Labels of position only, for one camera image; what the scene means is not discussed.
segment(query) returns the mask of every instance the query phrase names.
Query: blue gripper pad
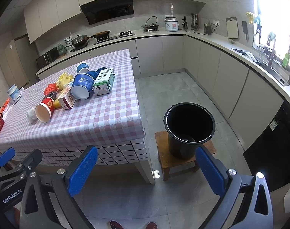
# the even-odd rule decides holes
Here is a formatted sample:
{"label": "blue gripper pad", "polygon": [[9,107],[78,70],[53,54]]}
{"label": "blue gripper pad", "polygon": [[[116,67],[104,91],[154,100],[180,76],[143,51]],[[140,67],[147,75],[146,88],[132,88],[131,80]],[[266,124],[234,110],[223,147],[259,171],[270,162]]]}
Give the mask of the blue gripper pad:
{"label": "blue gripper pad", "polygon": [[3,167],[9,160],[15,156],[15,149],[10,147],[0,155],[0,167]]}
{"label": "blue gripper pad", "polygon": [[209,183],[212,191],[215,194],[222,196],[225,193],[224,177],[202,147],[196,148],[196,161],[200,169],[202,170],[207,182]]}
{"label": "blue gripper pad", "polygon": [[69,179],[68,191],[72,197],[81,191],[96,161],[97,148],[93,146],[81,160]]}

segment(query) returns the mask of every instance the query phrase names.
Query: bucket rim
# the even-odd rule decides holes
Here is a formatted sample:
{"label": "bucket rim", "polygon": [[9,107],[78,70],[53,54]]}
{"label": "bucket rim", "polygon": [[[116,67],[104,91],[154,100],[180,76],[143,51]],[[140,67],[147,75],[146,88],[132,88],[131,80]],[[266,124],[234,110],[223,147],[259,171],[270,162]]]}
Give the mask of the bucket rim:
{"label": "bucket rim", "polygon": [[[178,138],[176,135],[174,135],[168,128],[168,124],[167,124],[167,117],[168,117],[168,115],[169,115],[169,113],[170,113],[170,111],[172,110],[172,109],[174,109],[175,107],[178,107],[178,106],[180,106],[180,105],[194,105],[194,106],[197,106],[197,107],[200,107],[201,109],[203,109],[204,111],[206,111],[207,113],[208,113],[208,115],[211,117],[211,119],[212,119],[212,121],[213,121],[213,129],[212,129],[212,132],[210,133],[210,135],[207,137],[207,138],[205,138],[205,139],[203,139],[203,140],[201,140],[201,141],[197,141],[197,142],[190,142],[190,141],[185,141],[185,140],[182,140],[182,139],[180,139],[180,138]],[[199,104],[196,104],[196,103],[192,103],[192,102],[180,102],[180,103],[177,103],[177,104],[175,104],[175,105],[172,105],[167,111],[166,111],[166,113],[165,113],[165,115],[164,115],[164,126],[165,126],[165,129],[166,129],[166,131],[169,133],[169,135],[171,135],[173,138],[175,138],[176,140],[178,140],[178,141],[180,141],[180,142],[182,142],[182,143],[185,143],[185,144],[189,144],[189,145],[200,145],[200,144],[203,144],[203,143],[205,143],[205,142],[207,142],[207,141],[209,141],[212,137],[213,137],[213,135],[215,134],[215,130],[216,130],[216,122],[215,122],[215,119],[214,119],[214,117],[213,117],[213,115],[212,115],[212,113],[209,111],[209,110],[207,110],[205,107],[203,107],[203,106],[201,106],[201,105],[199,105]]]}

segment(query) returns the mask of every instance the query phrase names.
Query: ceiling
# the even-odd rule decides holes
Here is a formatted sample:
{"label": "ceiling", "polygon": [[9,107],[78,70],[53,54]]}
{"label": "ceiling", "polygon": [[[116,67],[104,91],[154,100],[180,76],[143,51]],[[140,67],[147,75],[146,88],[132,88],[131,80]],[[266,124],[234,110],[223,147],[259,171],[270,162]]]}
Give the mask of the ceiling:
{"label": "ceiling", "polygon": [[17,20],[24,18],[23,10],[32,0],[11,0],[0,17],[0,34],[10,30]]}

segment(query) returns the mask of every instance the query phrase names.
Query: table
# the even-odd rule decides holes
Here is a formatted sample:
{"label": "table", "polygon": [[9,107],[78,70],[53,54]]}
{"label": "table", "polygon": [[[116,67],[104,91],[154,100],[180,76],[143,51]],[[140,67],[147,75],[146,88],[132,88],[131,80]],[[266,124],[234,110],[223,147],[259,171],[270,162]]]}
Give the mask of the table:
{"label": "table", "polygon": [[96,165],[135,163],[145,180],[154,183],[144,143],[144,130],[138,106],[130,53],[128,49],[87,60],[91,70],[114,68],[112,92],[77,100],[70,110],[55,110],[48,123],[31,124],[26,114],[40,103],[44,88],[65,71],[76,74],[76,65],[61,70],[26,89],[11,106],[0,132],[0,151],[16,151],[22,160],[33,149],[43,154],[41,164],[66,166],[88,145],[98,148]]}
{"label": "table", "polygon": [[[190,163],[190,162],[195,162],[195,166],[193,167],[193,171],[197,171],[199,169],[199,165],[196,161],[195,156],[193,156],[191,159],[185,160],[185,159],[176,158],[170,154],[167,131],[156,132],[154,134],[154,136],[155,136],[155,139],[157,142],[158,157],[159,157],[159,162],[161,164],[161,169],[163,172],[163,180],[164,181],[167,181],[170,168],[172,168],[172,167],[186,164],[186,163]],[[208,149],[208,151],[211,154],[216,153],[216,149],[215,149],[211,140],[205,142],[203,145]]]}

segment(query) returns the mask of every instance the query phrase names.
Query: range hood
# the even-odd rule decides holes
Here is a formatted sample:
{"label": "range hood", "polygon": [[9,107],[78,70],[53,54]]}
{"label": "range hood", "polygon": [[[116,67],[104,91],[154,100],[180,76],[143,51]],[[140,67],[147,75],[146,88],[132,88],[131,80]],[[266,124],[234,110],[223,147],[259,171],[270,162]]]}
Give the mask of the range hood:
{"label": "range hood", "polygon": [[95,0],[80,6],[89,24],[107,19],[132,15],[133,0]]}

